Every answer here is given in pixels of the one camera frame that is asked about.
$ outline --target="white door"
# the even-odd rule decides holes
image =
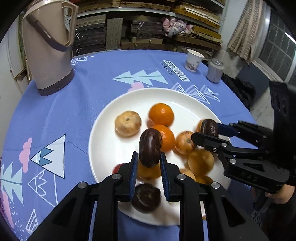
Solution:
[[[3,143],[5,140],[6,132],[11,120],[11,116],[20,101],[22,96],[20,87],[15,82],[12,74],[10,73],[8,51],[8,33],[0,43],[0,156],[2,155]],[[18,48],[18,45],[9,43],[10,48]]]
[[[20,46],[19,46],[19,34],[18,34],[18,23],[19,17],[13,22],[7,32],[7,57],[11,69],[11,74],[13,77],[17,76],[24,68],[22,63]],[[27,77],[22,80],[16,81],[16,86],[19,91],[23,94],[28,87]]]

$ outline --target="chestnut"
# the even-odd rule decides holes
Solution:
[[[135,188],[132,206],[141,213],[151,213],[160,204],[160,190],[150,183],[142,183]]]
[[[209,136],[219,137],[218,125],[212,119],[205,119],[202,121],[200,132]]]
[[[139,160],[145,167],[154,167],[160,160],[162,138],[158,130],[149,128],[141,134]]]

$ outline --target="white plate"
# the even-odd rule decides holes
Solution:
[[[175,120],[170,129],[175,137],[182,131],[196,131],[198,122],[201,119],[209,118],[221,123],[216,115],[204,104],[196,99],[177,91],[164,88],[145,88],[128,92],[110,102],[97,117],[89,137],[89,162],[94,178],[97,182],[112,174],[114,167],[120,163],[131,161],[134,151],[139,150],[139,140],[141,133],[147,129],[148,112],[156,103],[169,105],[175,114]],[[122,138],[115,133],[114,121],[122,112],[136,111],[141,119],[142,126],[136,135]],[[186,164],[173,151],[166,153],[168,162],[183,168]],[[214,181],[219,182],[225,189],[228,189],[230,179],[223,175],[224,168],[220,160],[215,157],[215,165],[209,173]],[[137,180],[137,184],[146,182]],[[150,181],[162,192],[160,206],[150,214],[143,214],[134,209],[130,203],[118,203],[118,208],[126,215],[141,222],[154,225],[179,225],[180,223],[180,203],[168,203],[163,194],[161,177]]]

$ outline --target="round table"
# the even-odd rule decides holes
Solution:
[[[159,50],[100,52],[71,60],[75,77],[55,94],[40,96],[30,83],[9,125],[0,176],[0,212],[20,240],[26,241],[77,183],[95,182],[88,159],[91,127],[102,109],[127,91],[170,88],[204,103],[222,123],[255,122],[223,81],[206,79],[204,64],[191,73],[185,60],[185,54]],[[236,137],[231,141],[252,147]],[[235,196],[242,188],[234,185]],[[239,204],[246,201],[237,196]],[[118,233],[119,241],[177,241],[179,228],[147,225],[119,212]]]

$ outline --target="thermos handle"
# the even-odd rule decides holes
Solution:
[[[30,25],[32,25],[33,28],[42,36],[42,38],[46,41],[46,43],[52,47],[53,49],[61,52],[68,51],[71,46],[74,43],[74,31],[75,31],[75,25],[76,25],[76,18],[78,13],[78,6],[71,2],[62,2],[62,8],[68,7],[72,9],[72,18],[71,18],[71,24],[70,24],[70,31],[68,35],[68,42],[63,45],[59,43],[57,40],[51,36],[51,34],[46,30],[46,28],[35,18],[33,13],[30,13],[26,16],[26,20]]]
[[[71,8],[71,23],[69,28],[69,38],[66,46],[71,46],[74,43],[75,26],[79,7],[75,4],[65,1],[62,2],[62,8]]]

